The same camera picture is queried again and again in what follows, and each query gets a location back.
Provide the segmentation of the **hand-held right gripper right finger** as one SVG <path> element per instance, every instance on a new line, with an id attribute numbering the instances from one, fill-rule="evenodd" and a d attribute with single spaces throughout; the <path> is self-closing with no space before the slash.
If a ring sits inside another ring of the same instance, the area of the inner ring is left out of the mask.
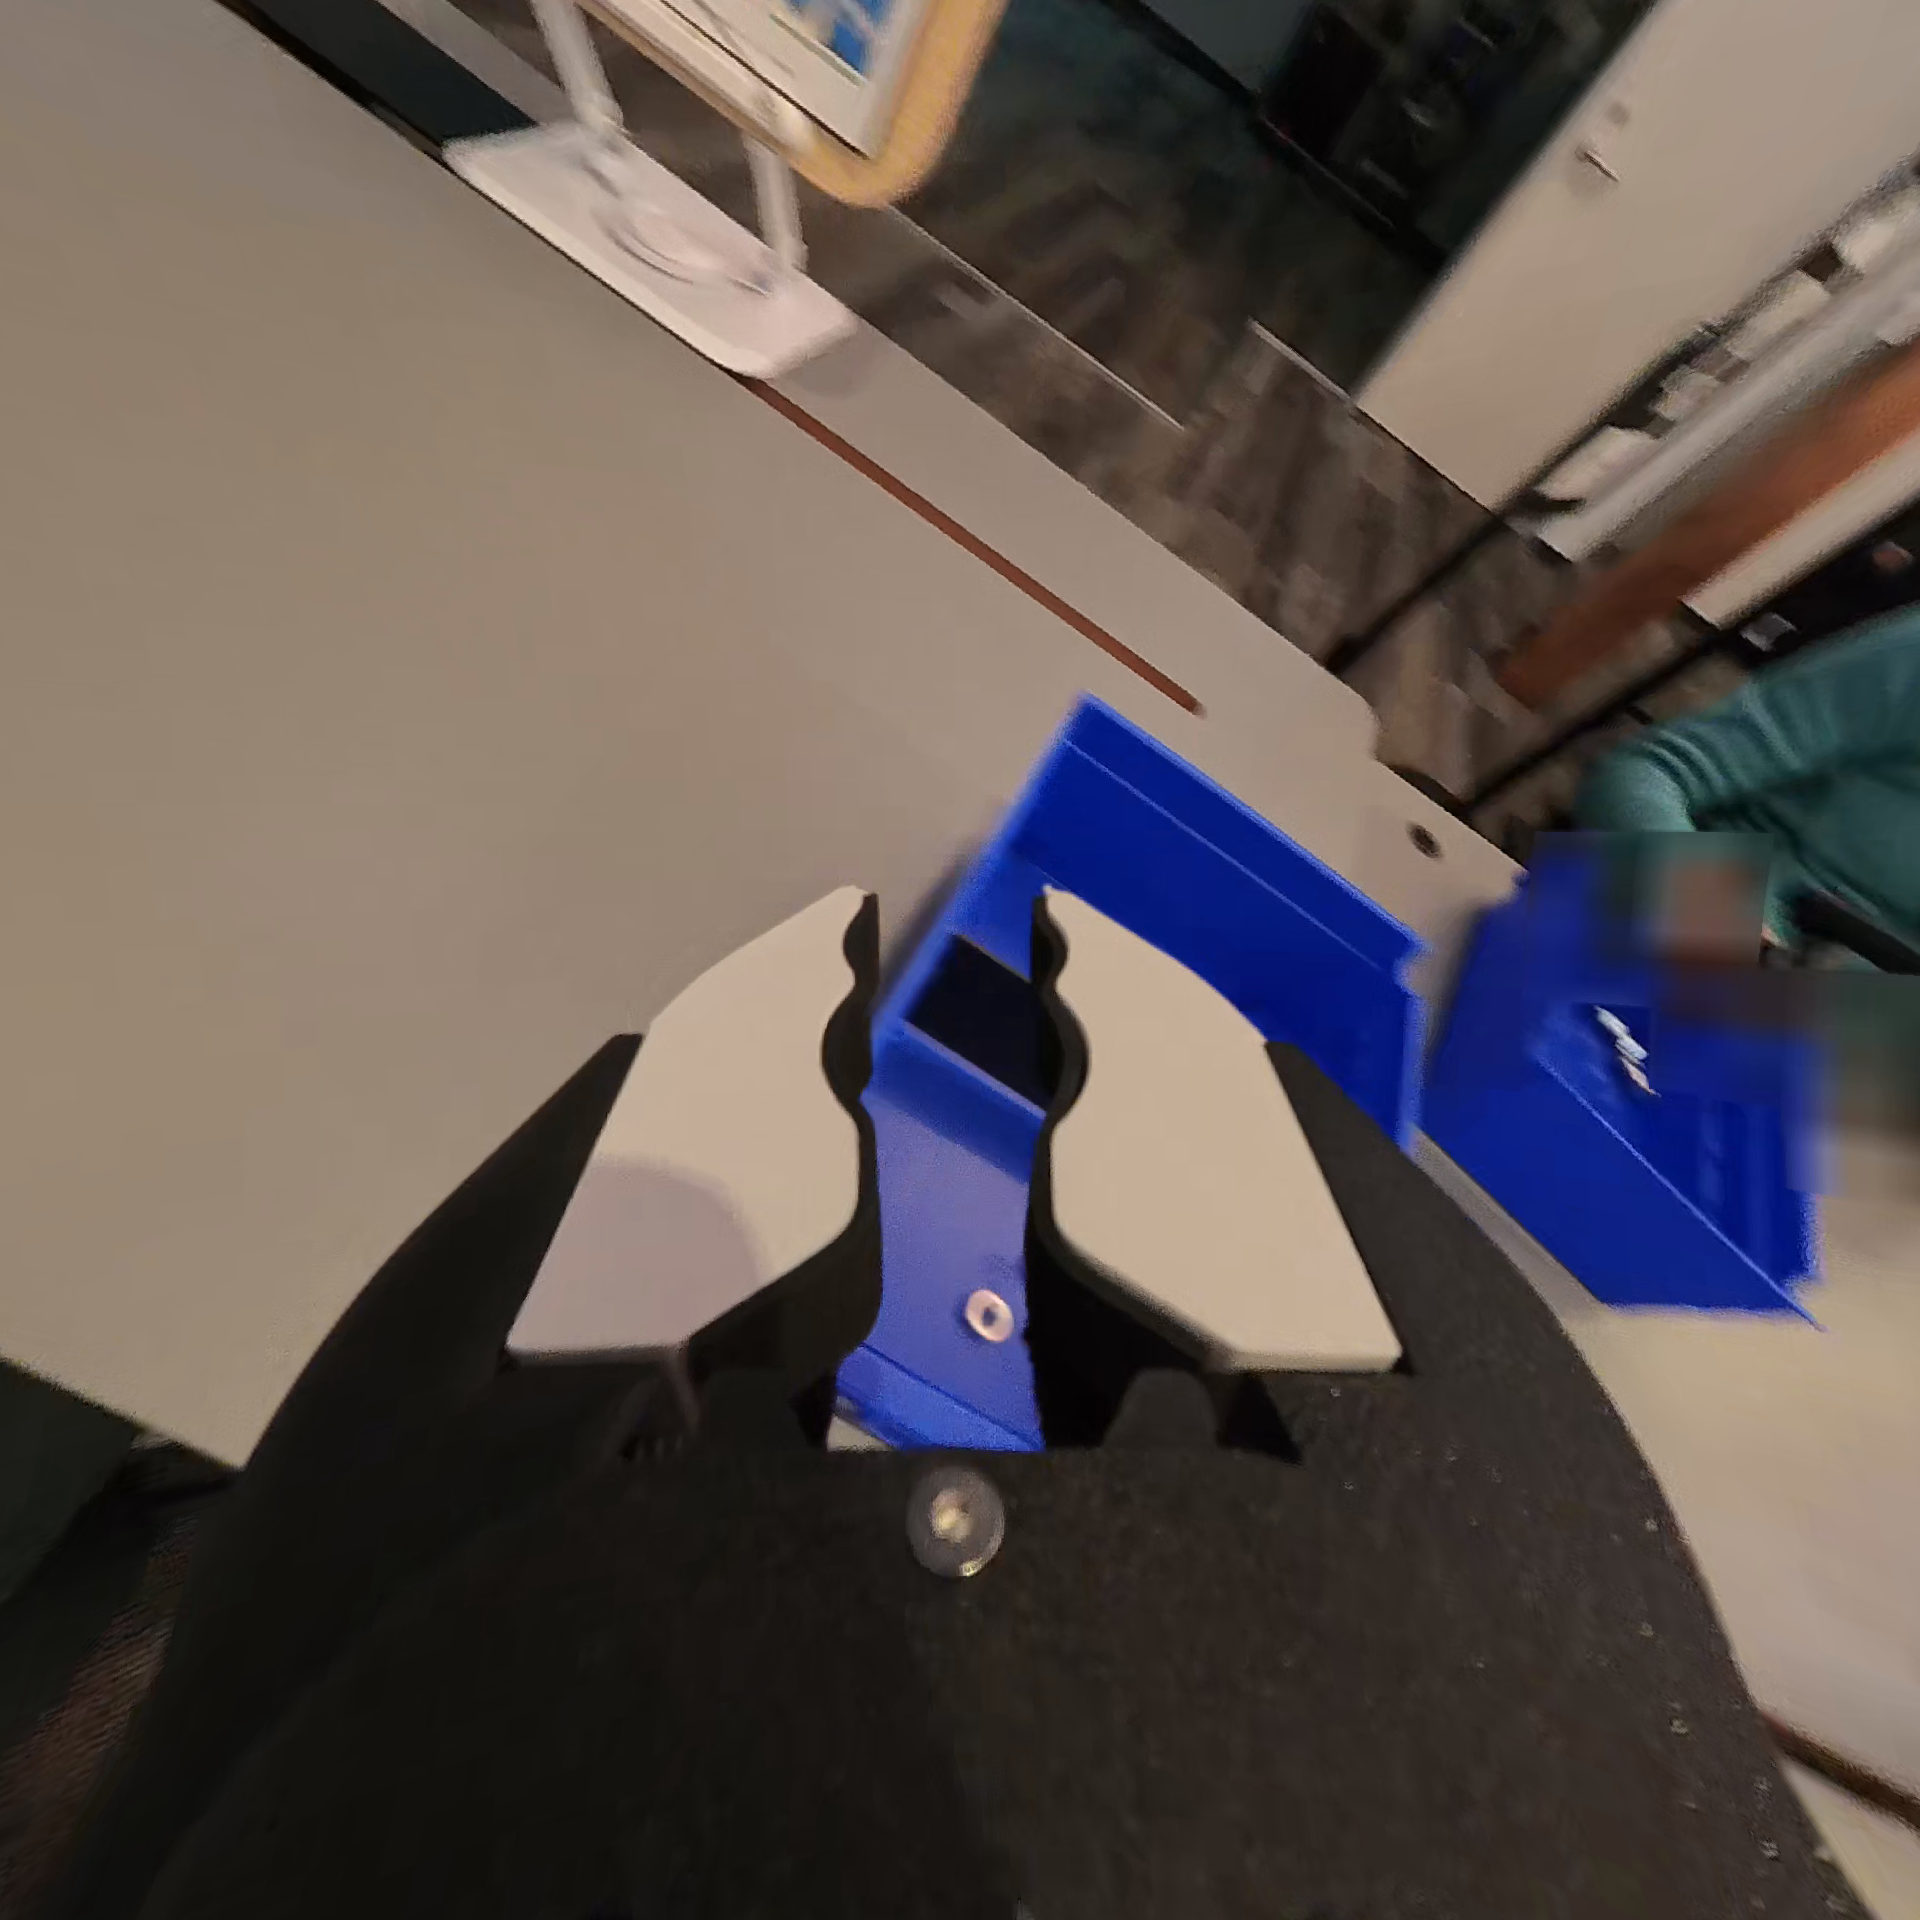
<path id="1" fill-rule="evenodd" d="M 1028 1180 L 1028 1323 L 1050 1264 L 1208 1370 L 1393 1371 L 1403 1340 L 1259 1026 L 1062 886 L 1033 934 L 1060 1064 Z"/>

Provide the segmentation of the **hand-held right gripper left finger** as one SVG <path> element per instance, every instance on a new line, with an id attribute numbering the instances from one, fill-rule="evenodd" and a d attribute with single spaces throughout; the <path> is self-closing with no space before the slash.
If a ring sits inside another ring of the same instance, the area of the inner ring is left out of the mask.
<path id="1" fill-rule="evenodd" d="M 507 1332 L 519 1361 L 691 1356 L 829 1251 L 860 1200 L 858 1092 L 878 899 L 838 886 L 701 971 L 652 1020 Z"/>

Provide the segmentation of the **blue plastic bin with parts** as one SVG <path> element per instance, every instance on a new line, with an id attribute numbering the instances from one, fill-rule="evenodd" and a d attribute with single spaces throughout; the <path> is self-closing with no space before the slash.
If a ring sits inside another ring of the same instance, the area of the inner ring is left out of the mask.
<path id="1" fill-rule="evenodd" d="M 1670 964 L 1621 867 L 1548 840 L 1462 949 L 1431 1139 L 1597 1299 L 1809 1319 L 1820 1043 L 1757 965 Z"/>

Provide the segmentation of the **white board stand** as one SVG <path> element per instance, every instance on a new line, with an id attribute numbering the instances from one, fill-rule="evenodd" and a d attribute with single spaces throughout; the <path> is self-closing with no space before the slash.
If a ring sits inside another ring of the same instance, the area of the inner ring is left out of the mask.
<path id="1" fill-rule="evenodd" d="M 710 3 L 534 2 L 566 118 L 454 140 L 444 159 L 574 266 L 749 380 L 780 380 L 840 348 L 854 311 L 809 271 L 794 159 L 813 119 Z M 757 229 L 733 219 L 631 133 L 590 35 L 600 17 L 738 131 Z"/>

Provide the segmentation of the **wooden display board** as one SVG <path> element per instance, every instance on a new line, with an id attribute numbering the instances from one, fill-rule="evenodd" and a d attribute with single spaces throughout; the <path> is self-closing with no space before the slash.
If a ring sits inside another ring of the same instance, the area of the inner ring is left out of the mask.
<path id="1" fill-rule="evenodd" d="M 634 48 L 603 23 L 589 3 L 589 17 Z M 778 135 L 753 126 L 735 107 L 714 102 L 651 54 L 634 50 L 830 199 L 853 208 L 888 208 L 916 192 L 947 154 L 1006 9 L 1002 2 L 926 3 L 921 38 L 900 74 L 892 122 L 869 155 L 816 128 Z"/>

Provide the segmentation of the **white cabinet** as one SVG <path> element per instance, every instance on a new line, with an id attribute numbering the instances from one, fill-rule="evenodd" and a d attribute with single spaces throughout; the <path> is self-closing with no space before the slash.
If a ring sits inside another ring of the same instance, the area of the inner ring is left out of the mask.
<path id="1" fill-rule="evenodd" d="M 1357 392 L 1496 508 L 1919 142 L 1914 2 L 1666 2 Z"/>

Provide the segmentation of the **printed instruction sheet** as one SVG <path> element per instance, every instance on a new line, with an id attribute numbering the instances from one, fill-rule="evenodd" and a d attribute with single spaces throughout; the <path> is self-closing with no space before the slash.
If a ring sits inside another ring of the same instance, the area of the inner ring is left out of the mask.
<path id="1" fill-rule="evenodd" d="M 928 2 L 589 2 L 605 25 L 778 135 L 869 155 L 888 131 Z"/>

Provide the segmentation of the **wooden support post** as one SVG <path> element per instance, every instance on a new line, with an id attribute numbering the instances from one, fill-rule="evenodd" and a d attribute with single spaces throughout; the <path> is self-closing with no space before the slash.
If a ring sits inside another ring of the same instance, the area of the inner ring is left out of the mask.
<path id="1" fill-rule="evenodd" d="M 1919 343 L 1909 341 L 1790 417 L 1708 496 L 1582 588 L 1501 662 L 1501 689 L 1523 708 L 1548 705 L 1695 588 L 1904 444 L 1916 424 Z"/>

